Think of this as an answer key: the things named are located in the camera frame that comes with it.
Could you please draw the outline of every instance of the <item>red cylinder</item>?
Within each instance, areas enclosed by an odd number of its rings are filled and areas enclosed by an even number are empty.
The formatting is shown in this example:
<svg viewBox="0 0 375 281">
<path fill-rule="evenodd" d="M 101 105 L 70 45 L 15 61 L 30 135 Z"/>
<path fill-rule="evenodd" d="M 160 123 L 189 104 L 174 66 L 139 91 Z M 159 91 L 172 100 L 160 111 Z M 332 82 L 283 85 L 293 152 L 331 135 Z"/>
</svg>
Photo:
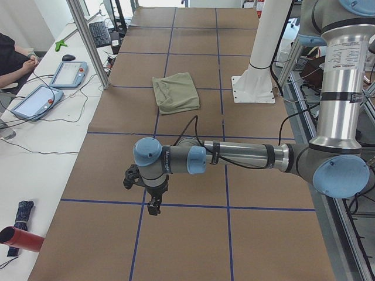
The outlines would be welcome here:
<svg viewBox="0 0 375 281">
<path fill-rule="evenodd" d="M 0 232 L 0 243 L 14 248 L 39 252 L 45 239 L 15 227 L 6 227 Z"/>
</svg>

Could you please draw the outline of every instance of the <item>blue joint cap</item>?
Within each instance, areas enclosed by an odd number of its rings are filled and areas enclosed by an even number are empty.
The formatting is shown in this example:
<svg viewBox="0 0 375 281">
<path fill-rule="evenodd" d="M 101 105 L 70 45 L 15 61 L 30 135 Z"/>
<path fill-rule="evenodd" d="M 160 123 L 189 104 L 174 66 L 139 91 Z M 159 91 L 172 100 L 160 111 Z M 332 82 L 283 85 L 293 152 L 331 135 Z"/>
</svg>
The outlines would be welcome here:
<svg viewBox="0 0 375 281">
<path fill-rule="evenodd" d="M 339 155 L 317 168 L 312 184 L 329 197 L 348 198 L 363 190 L 369 177 L 369 167 L 361 158 L 355 155 Z"/>
<path fill-rule="evenodd" d="M 326 46 L 327 43 L 320 36 L 299 34 L 299 44 L 306 47 Z"/>
<path fill-rule="evenodd" d="M 145 167 L 153 164 L 162 153 L 162 145 L 157 139 L 143 138 L 136 142 L 133 147 L 135 164 Z"/>
<path fill-rule="evenodd" d="M 192 146 L 187 154 L 187 171 L 189 174 L 203 174 L 206 171 L 206 149 Z"/>
<path fill-rule="evenodd" d="M 350 13 L 359 16 L 375 16 L 374 0 L 339 0 L 340 4 Z"/>
</svg>

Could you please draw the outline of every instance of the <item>white mounting pipe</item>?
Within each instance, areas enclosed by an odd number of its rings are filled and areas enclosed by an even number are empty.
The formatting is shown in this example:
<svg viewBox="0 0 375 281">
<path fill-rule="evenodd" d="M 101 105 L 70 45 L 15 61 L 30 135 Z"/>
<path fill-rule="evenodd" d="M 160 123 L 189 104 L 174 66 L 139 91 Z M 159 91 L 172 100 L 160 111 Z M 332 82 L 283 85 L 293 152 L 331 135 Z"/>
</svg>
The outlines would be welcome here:
<svg viewBox="0 0 375 281">
<path fill-rule="evenodd" d="M 234 102 L 275 102 L 269 66 L 291 3 L 292 0 L 265 0 L 250 64 L 242 76 L 232 76 Z"/>
</svg>

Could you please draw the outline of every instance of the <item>green cloth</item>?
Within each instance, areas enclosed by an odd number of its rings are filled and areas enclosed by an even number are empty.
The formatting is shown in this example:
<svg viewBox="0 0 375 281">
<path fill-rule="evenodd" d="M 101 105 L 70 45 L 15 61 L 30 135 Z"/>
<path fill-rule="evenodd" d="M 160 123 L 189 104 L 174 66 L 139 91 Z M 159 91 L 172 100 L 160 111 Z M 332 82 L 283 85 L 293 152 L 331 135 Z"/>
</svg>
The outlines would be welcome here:
<svg viewBox="0 0 375 281">
<path fill-rule="evenodd" d="M 161 114 L 172 114 L 199 108 L 199 97 L 188 72 L 165 78 L 152 78 L 156 103 Z"/>
</svg>

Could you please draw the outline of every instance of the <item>grid line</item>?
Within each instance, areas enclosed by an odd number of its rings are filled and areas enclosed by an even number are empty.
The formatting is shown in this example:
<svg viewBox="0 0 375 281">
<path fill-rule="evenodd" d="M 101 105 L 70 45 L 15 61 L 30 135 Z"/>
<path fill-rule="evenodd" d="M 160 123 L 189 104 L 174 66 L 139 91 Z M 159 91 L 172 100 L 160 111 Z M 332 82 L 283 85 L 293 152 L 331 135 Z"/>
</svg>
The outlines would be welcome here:
<svg viewBox="0 0 375 281">
<path fill-rule="evenodd" d="M 217 54 L 194 54 L 194 53 L 154 53 L 154 52 L 118 52 L 119 54 L 172 54 L 174 56 L 217 56 Z M 247 54 L 221 54 L 223 57 L 250 57 Z"/>
<path fill-rule="evenodd" d="M 87 200 L 87 199 L 71 199 L 62 198 L 63 202 L 75 203 L 97 203 L 97 204 L 119 204 L 119 205 L 142 205 L 147 206 L 146 202 L 129 202 L 129 201 L 105 201 L 105 200 Z M 201 204 L 177 204 L 162 203 L 162 207 L 177 208 L 209 208 L 209 209 L 231 209 L 231 210 L 254 210 L 254 211 L 290 211 L 290 212 L 315 212 L 313 208 L 278 208 L 278 207 L 247 207 L 247 206 L 226 206 L 226 205 L 201 205 Z"/>
<path fill-rule="evenodd" d="M 153 89 L 152 86 L 122 86 L 122 85 L 111 85 L 114 88 L 140 88 L 140 89 Z M 220 88 L 196 88 L 197 90 L 215 90 L 220 91 Z M 231 91 L 232 89 L 222 89 L 223 91 Z"/>
<path fill-rule="evenodd" d="M 137 257 L 137 250 L 138 250 L 138 242 L 139 242 L 139 235 L 141 233 L 141 225 L 142 225 L 142 217 L 143 217 L 143 210 L 144 210 L 144 204 L 146 199 L 146 189 L 143 192 L 143 199 L 142 199 L 142 205 L 141 205 L 141 212 L 139 214 L 139 221 L 138 221 L 138 228 L 137 228 L 137 235 L 135 237 L 135 243 L 134 243 L 134 251 L 133 251 L 133 258 L 131 261 L 131 268 L 130 268 L 130 274 L 129 274 L 129 281 L 132 281 L 133 279 L 133 273 L 134 273 L 134 267 L 135 267 L 135 258 Z"/>
<path fill-rule="evenodd" d="M 165 133 L 126 133 L 126 132 L 96 132 L 96 131 L 87 131 L 88 134 L 91 135 L 124 135 L 124 136 L 171 136 L 171 137 L 178 137 L 180 135 L 173 135 L 173 134 L 165 134 Z M 195 135 L 182 135 L 187 137 L 195 137 Z M 214 135 L 198 135 L 200 138 L 214 138 L 214 139 L 220 139 L 223 138 L 223 136 L 214 136 Z M 266 140 L 278 140 L 278 137 L 269 137 L 269 136 L 224 136 L 224 139 L 266 139 Z M 294 141 L 294 138 L 281 138 L 283 141 Z"/>
<path fill-rule="evenodd" d="M 173 22 L 172 22 L 172 28 L 171 28 L 171 37 L 169 39 L 168 54 L 167 54 L 167 57 L 166 57 L 165 68 L 164 68 L 164 77 L 166 76 L 166 70 L 168 68 L 168 59 L 169 59 L 169 52 L 171 50 L 172 35 L 173 35 L 173 26 L 175 24 L 176 11 L 177 11 L 177 8 L 175 8 L 175 13 L 173 14 Z M 160 112 L 160 109 L 158 108 L 158 113 L 156 115 L 156 121 L 155 121 L 154 138 L 156 137 L 156 131 L 158 129 L 159 112 Z M 137 228 L 137 237 L 135 239 L 135 245 L 134 245 L 133 259 L 132 259 L 132 265 L 131 265 L 131 270 L 130 270 L 130 275 L 129 275 L 129 281 L 132 281 L 133 273 L 134 273 L 134 267 L 135 267 L 136 258 L 137 258 L 138 241 L 139 241 L 139 235 L 141 233 L 141 225 L 142 225 L 142 217 L 143 217 L 143 212 L 144 212 L 145 199 L 146 199 L 146 189 L 144 190 L 144 193 L 143 193 L 142 207 L 141 207 L 141 213 L 139 215 L 139 222 L 138 222 L 138 228 Z"/>
<path fill-rule="evenodd" d="M 129 25 L 128 28 L 171 28 L 170 26 L 140 26 Z M 257 30 L 258 28 L 193 28 L 193 27 L 179 27 L 179 29 L 228 29 L 228 30 Z"/>
<path fill-rule="evenodd" d="M 221 128 L 223 130 L 223 141 L 225 141 L 225 126 L 224 126 L 224 102 L 223 102 L 223 86 L 221 83 L 221 65 L 220 65 L 220 43 L 219 43 L 219 29 L 217 24 L 217 9 L 215 8 L 215 21 L 216 21 L 216 40 L 217 40 L 217 60 L 219 64 L 219 87 L 220 87 L 220 106 L 221 106 Z M 232 233 L 230 224 L 230 202 L 229 202 L 229 184 L 228 184 L 228 173 L 227 165 L 224 165 L 225 170 L 225 187 L 226 187 L 226 199 L 227 199 L 227 222 L 228 222 L 228 246 L 229 246 L 229 265 L 230 265 L 230 280 L 234 281 L 234 269 L 233 269 L 233 249 L 232 249 Z"/>
</svg>

